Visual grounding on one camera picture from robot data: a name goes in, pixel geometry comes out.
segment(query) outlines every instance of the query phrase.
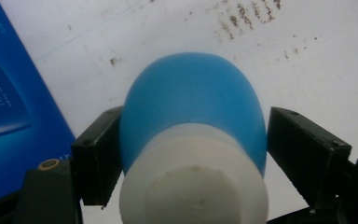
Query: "blue rubber bulb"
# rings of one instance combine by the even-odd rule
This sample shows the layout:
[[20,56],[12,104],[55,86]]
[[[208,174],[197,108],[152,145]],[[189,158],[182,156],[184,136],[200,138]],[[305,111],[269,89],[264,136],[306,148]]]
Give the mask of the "blue rubber bulb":
[[266,223],[266,130],[232,63],[181,53],[135,80],[120,119],[123,223]]
[[121,116],[124,172],[154,135],[190,122],[233,136],[264,174],[266,129],[255,91],[232,63],[205,53],[164,57],[135,80]]

